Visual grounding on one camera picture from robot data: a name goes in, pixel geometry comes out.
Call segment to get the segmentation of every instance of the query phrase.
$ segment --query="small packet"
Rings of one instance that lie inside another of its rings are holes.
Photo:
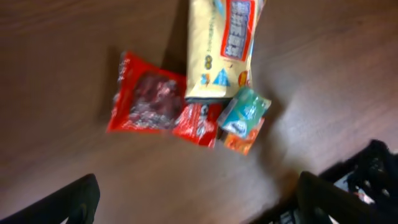
[[[261,118],[258,124],[252,128],[246,138],[240,138],[235,134],[224,132],[223,136],[221,137],[224,142],[224,146],[228,149],[247,155],[254,143],[254,140],[256,140],[263,123],[264,118]]]
[[[270,105],[270,100],[262,98],[248,87],[243,87],[229,102],[217,123],[221,129],[245,139],[259,124]]]
[[[220,104],[189,104],[177,119],[173,134],[200,146],[214,147],[221,110]]]
[[[254,31],[265,0],[190,0],[187,102],[230,100],[251,85]]]
[[[108,124],[111,131],[174,135],[200,146],[214,147],[221,105],[187,105],[185,77],[145,63],[124,52],[119,65],[119,92]]]

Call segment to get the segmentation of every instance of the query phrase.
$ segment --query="red label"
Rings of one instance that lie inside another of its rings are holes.
[[[245,61],[250,46],[254,0],[226,0],[226,22],[221,56]]]

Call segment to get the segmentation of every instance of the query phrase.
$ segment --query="brown tabletop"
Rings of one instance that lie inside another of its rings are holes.
[[[270,0],[254,88],[273,104],[244,157],[171,136],[106,134],[119,54],[184,72],[187,0],[5,0],[0,218],[96,174],[95,223],[239,223],[371,138],[398,148],[396,0]]]

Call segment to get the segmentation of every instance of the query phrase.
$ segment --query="wooden table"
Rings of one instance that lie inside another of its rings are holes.
[[[0,218],[96,174],[95,223],[239,223],[371,138],[398,148],[396,0],[270,0],[254,88],[273,100],[247,156],[106,134],[119,54],[184,72],[186,0],[5,0]]]

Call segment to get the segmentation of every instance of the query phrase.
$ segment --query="red snack package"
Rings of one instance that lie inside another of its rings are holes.
[[[187,105],[180,117],[173,134],[200,146],[214,147],[217,136],[217,118],[221,114],[222,105]]]
[[[161,70],[125,52],[118,82],[120,90],[114,98],[108,132],[171,130],[195,144],[214,147],[216,120],[222,105],[186,105],[184,76]]]
[[[156,133],[174,128],[185,106],[185,77],[125,52],[119,67],[119,84],[108,131]]]

